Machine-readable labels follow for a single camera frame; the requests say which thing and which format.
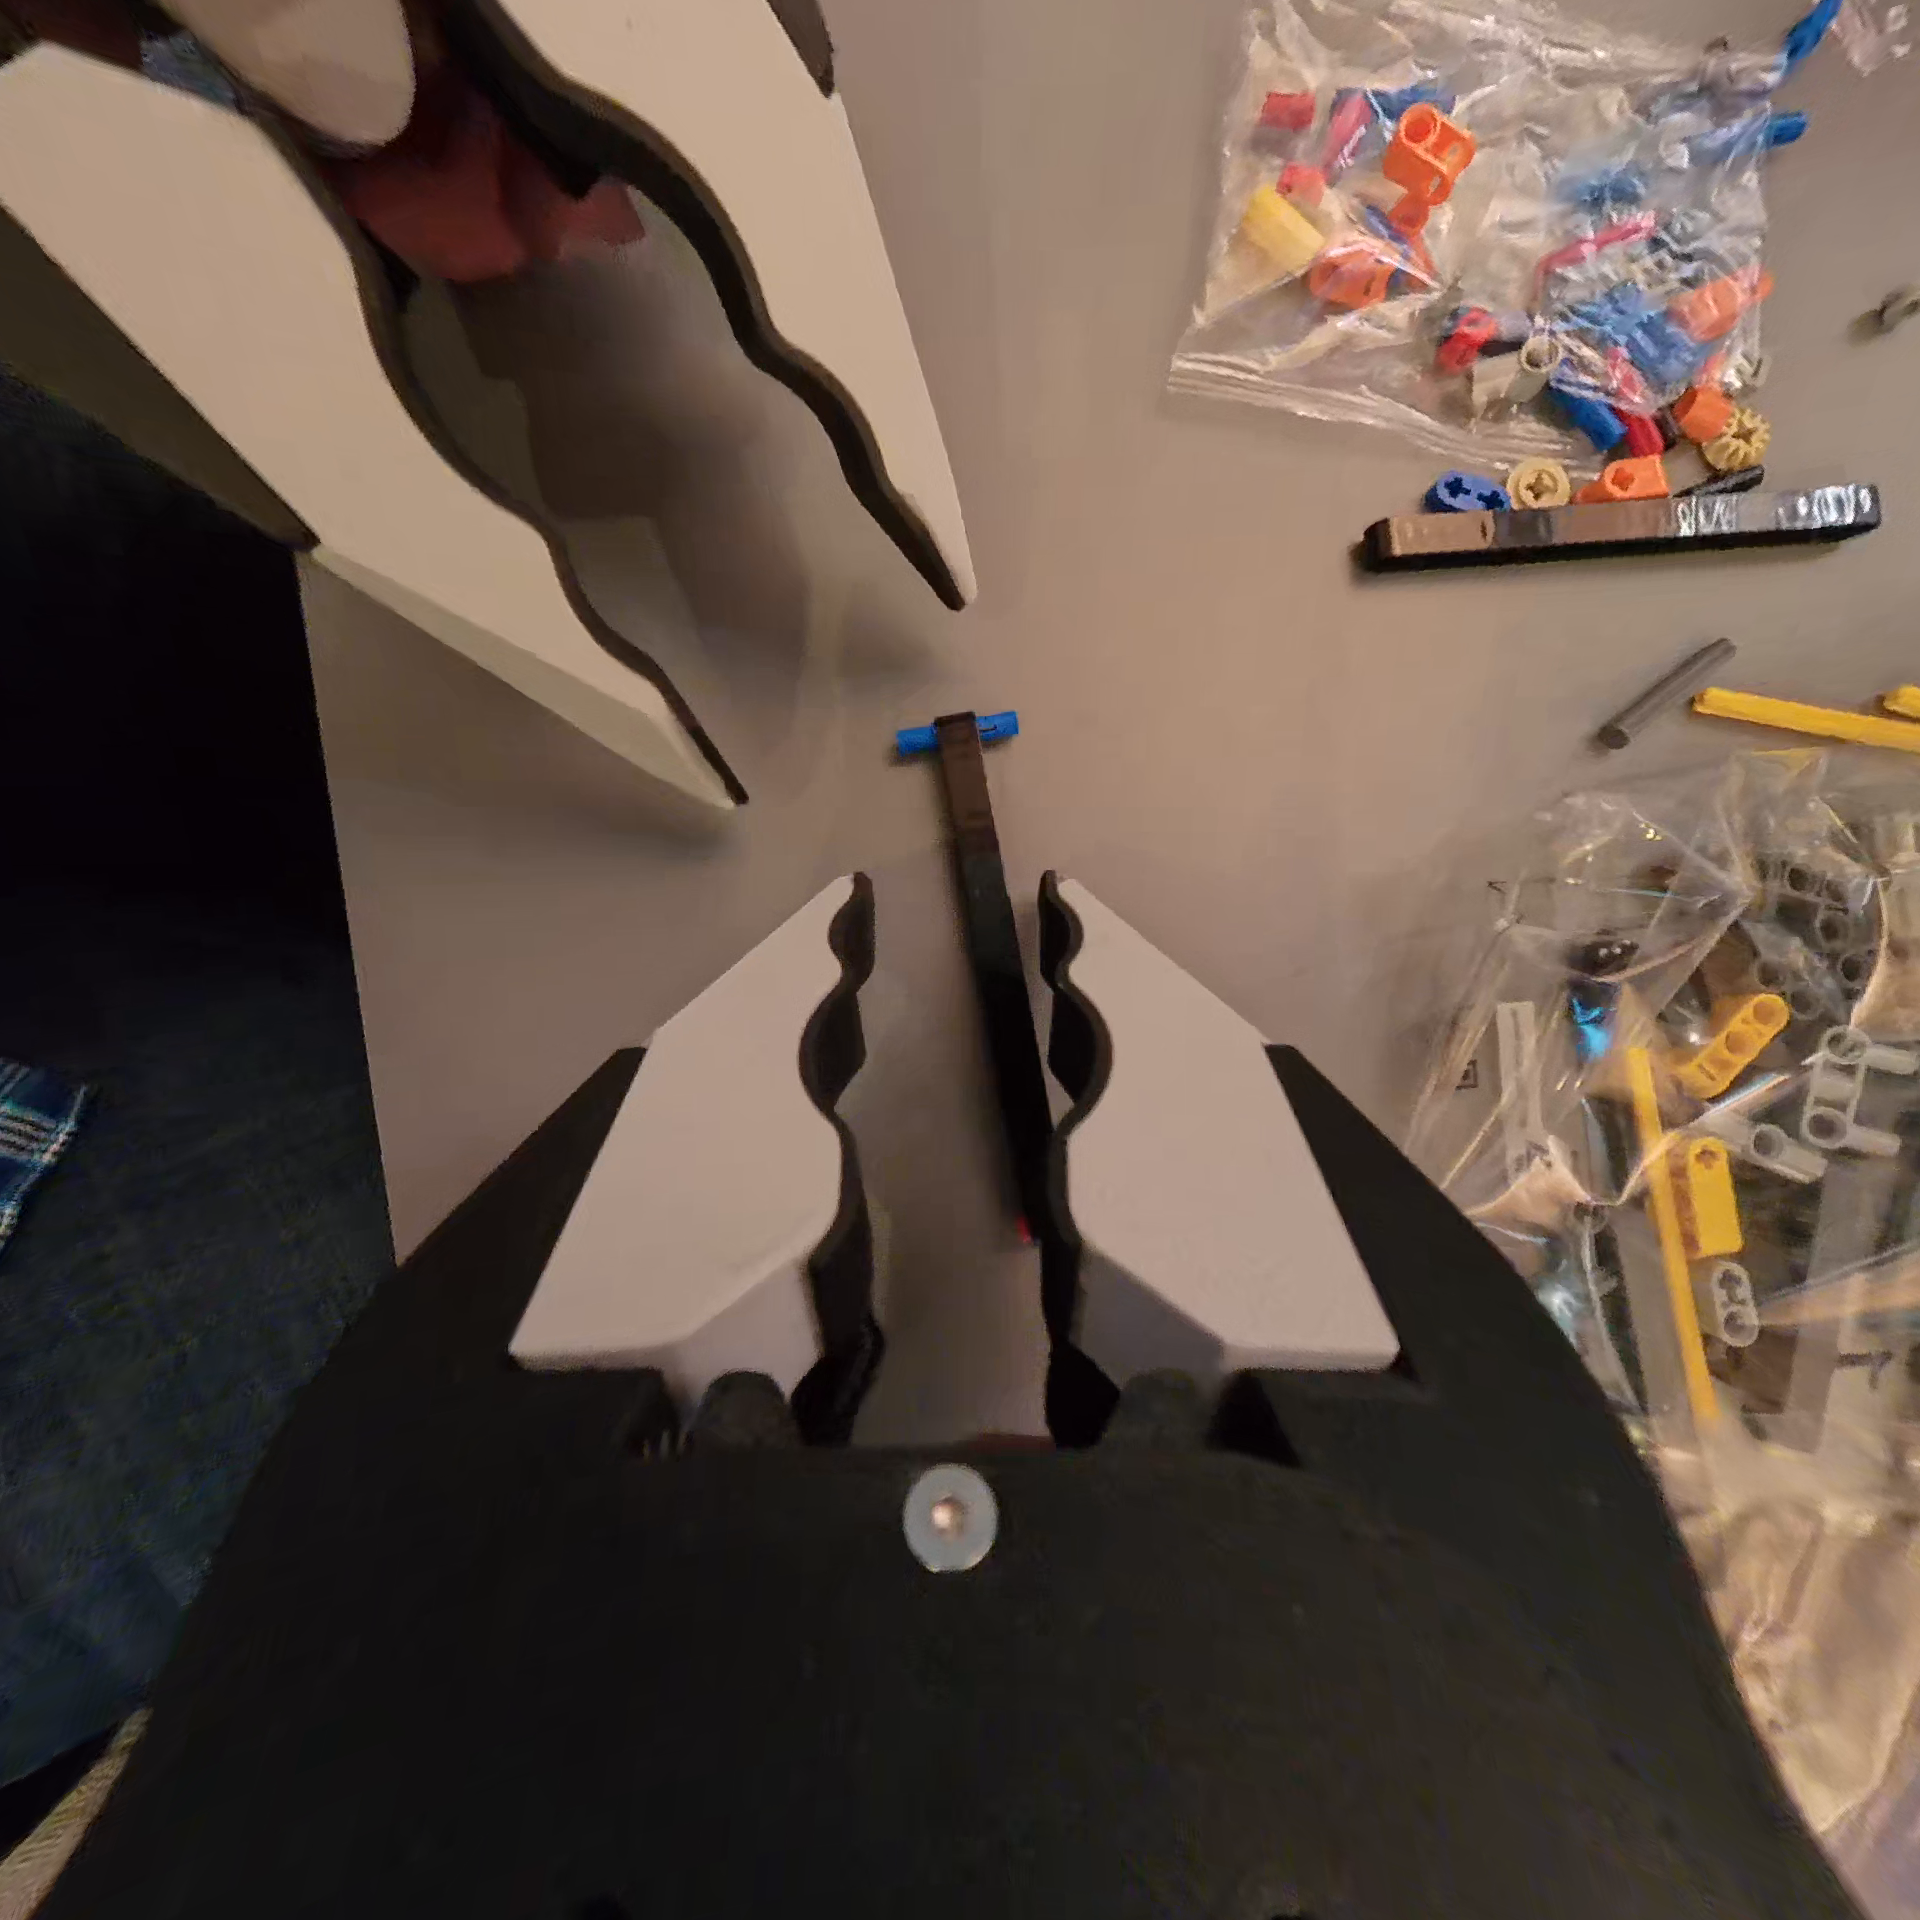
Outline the person's plaid shirt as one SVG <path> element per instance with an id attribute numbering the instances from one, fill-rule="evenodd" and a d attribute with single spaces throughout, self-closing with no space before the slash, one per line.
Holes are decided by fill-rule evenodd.
<path id="1" fill-rule="evenodd" d="M 72 1142 L 90 1088 L 59 1071 L 3 1060 L 3 1245 L 44 1177 Z"/>

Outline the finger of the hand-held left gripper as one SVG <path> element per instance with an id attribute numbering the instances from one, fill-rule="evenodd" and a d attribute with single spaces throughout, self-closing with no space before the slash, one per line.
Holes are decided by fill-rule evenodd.
<path id="1" fill-rule="evenodd" d="M 383 269 L 274 127 L 37 41 L 5 62 L 15 228 L 299 519 L 309 557 L 708 809 L 747 791 L 565 541 L 416 383 Z"/>
<path id="2" fill-rule="evenodd" d="M 738 348 L 806 404 L 850 492 L 954 609 L 975 572 L 818 4 L 472 1 L 443 31 L 567 190 L 638 190 Z"/>

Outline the person's dark trousers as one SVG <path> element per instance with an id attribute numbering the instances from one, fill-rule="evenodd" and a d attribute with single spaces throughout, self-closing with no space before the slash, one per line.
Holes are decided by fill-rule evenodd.
<path id="1" fill-rule="evenodd" d="M 11 374 L 3 423 L 3 1045 L 90 1088 L 3 1263 L 3 1779 L 59 1791 L 394 1225 L 296 564 Z"/>

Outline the large clear bag grey pieces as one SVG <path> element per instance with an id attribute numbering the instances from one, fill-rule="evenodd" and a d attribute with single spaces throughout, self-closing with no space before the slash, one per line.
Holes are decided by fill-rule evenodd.
<path id="1" fill-rule="evenodd" d="M 1500 849 L 1410 1157 L 1651 1467 L 1813 1836 L 1916 1915 L 1916 772 L 1740 751 Z"/>

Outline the person's left hand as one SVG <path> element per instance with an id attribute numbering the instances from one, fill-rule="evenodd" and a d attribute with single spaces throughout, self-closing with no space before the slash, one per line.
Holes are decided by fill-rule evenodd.
<path id="1" fill-rule="evenodd" d="M 622 185 L 597 177 L 573 199 L 455 64 L 420 71 L 391 143 L 324 174 L 383 248 L 443 281 L 501 281 L 643 239 Z"/>

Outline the dark grey lego axle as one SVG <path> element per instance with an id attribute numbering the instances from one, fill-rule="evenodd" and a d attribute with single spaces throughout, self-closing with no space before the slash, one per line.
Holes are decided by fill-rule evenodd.
<path id="1" fill-rule="evenodd" d="M 1738 645 L 1728 637 L 1717 637 L 1695 646 L 1692 654 L 1682 655 L 1682 660 L 1672 663 L 1660 679 L 1645 685 L 1631 701 L 1602 720 L 1590 733 L 1590 745 L 1597 751 L 1621 751 L 1629 747 L 1662 713 L 1688 703 L 1706 685 L 1710 685 L 1715 672 L 1728 664 L 1735 654 Z"/>

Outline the long black lego beam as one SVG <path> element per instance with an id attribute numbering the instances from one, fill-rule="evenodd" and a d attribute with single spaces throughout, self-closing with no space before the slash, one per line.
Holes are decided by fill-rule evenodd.
<path id="1" fill-rule="evenodd" d="M 1510 569 L 1584 559 L 1658 559 L 1845 543 L 1883 526 L 1882 489 L 1832 485 L 1655 495 L 1547 510 L 1389 517 L 1356 541 L 1372 576 Z"/>

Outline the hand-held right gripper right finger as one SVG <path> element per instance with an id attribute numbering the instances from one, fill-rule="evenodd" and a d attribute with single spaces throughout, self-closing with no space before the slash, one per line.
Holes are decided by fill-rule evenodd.
<path id="1" fill-rule="evenodd" d="M 1095 1443 L 1176 1374 L 1381 1374 L 1400 1356 L 1263 1031 L 1074 877 L 1039 881 L 1047 1067 L 1044 1412 Z"/>

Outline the long yellow lego piece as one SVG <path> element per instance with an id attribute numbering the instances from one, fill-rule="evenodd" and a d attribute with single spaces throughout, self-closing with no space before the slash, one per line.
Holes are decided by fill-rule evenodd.
<path id="1" fill-rule="evenodd" d="M 1735 687 L 1702 687 L 1692 711 L 1756 729 L 1829 739 L 1882 751 L 1917 753 L 1917 723 L 1900 716 L 1799 703 Z"/>

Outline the small clear bag colourful pieces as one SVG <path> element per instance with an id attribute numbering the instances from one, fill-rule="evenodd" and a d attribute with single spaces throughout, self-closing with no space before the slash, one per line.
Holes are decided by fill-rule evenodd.
<path id="1" fill-rule="evenodd" d="M 1246 4 L 1167 388 L 1466 467 L 1655 451 L 1692 387 L 1751 404 L 1786 31 L 1688 49 L 1571 4 Z"/>

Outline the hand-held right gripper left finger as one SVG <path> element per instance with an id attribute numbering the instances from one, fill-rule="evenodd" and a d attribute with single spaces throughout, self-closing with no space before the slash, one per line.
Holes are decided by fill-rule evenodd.
<path id="1" fill-rule="evenodd" d="M 654 1371 L 691 1414 L 766 1376 L 814 1444 L 882 1358 L 872 1225 L 839 1102 L 867 1060 L 863 873 L 829 879 L 643 1045 L 512 1332 L 532 1371 Z"/>

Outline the black beam with blue pin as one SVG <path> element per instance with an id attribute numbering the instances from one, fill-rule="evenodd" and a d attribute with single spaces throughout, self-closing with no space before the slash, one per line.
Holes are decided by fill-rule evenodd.
<path id="1" fill-rule="evenodd" d="M 1019 716 L 1012 709 L 954 711 L 930 724 L 895 731 L 893 759 L 895 763 L 930 761 L 940 780 L 967 964 L 1014 1180 L 1014 1214 L 1021 1233 L 1042 1245 L 1051 1225 L 1047 1071 L 987 772 L 987 747 L 1012 741 L 1018 733 Z"/>

